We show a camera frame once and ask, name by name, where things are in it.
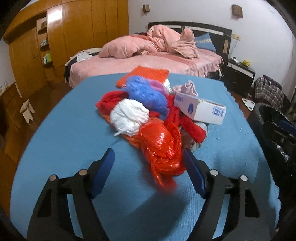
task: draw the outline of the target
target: wooden stool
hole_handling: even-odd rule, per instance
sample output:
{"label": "wooden stool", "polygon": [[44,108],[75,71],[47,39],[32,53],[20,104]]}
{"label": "wooden stool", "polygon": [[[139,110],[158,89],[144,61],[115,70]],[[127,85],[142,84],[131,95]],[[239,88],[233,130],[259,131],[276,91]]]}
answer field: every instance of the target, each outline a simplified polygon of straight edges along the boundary
{"label": "wooden stool", "polygon": [[22,115],[24,116],[26,122],[29,124],[29,119],[34,120],[32,113],[35,113],[35,110],[33,109],[30,100],[27,100],[23,103],[20,112],[22,113]]}

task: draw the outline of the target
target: plaid shirt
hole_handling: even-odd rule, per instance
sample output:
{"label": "plaid shirt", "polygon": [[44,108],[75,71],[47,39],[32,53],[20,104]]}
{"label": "plaid shirt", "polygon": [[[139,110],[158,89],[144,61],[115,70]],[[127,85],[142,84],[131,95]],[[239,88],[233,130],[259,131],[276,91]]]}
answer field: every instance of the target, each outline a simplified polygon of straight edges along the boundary
{"label": "plaid shirt", "polygon": [[283,107],[284,93],[277,86],[271,84],[264,77],[259,77],[255,82],[255,98],[265,99],[272,107]]}

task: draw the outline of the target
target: blue pillow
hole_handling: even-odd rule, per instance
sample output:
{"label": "blue pillow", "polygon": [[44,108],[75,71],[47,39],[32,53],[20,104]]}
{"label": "blue pillow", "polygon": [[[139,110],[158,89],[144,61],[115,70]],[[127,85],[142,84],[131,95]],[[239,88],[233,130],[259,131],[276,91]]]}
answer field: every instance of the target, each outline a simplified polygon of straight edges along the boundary
{"label": "blue pillow", "polygon": [[217,52],[215,46],[212,43],[209,33],[202,36],[195,37],[196,46],[200,49],[206,49],[213,52]]}

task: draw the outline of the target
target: white box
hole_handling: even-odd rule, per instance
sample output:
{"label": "white box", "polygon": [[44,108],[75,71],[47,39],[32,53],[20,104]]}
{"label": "white box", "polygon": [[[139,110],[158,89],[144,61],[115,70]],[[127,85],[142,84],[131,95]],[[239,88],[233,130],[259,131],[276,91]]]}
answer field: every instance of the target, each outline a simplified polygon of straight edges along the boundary
{"label": "white box", "polygon": [[174,106],[194,121],[221,125],[226,113],[226,106],[188,94],[177,92]]}

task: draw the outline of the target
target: red plastic bag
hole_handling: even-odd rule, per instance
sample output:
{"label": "red plastic bag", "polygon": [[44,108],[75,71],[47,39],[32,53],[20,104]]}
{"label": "red plastic bag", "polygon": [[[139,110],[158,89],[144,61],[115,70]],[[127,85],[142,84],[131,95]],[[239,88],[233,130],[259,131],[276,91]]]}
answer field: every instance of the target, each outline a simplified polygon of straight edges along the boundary
{"label": "red plastic bag", "polygon": [[177,184],[173,176],[185,171],[178,127],[172,122],[165,126],[161,120],[152,120],[141,127],[139,135],[141,150],[154,179],[164,190],[175,190]]}

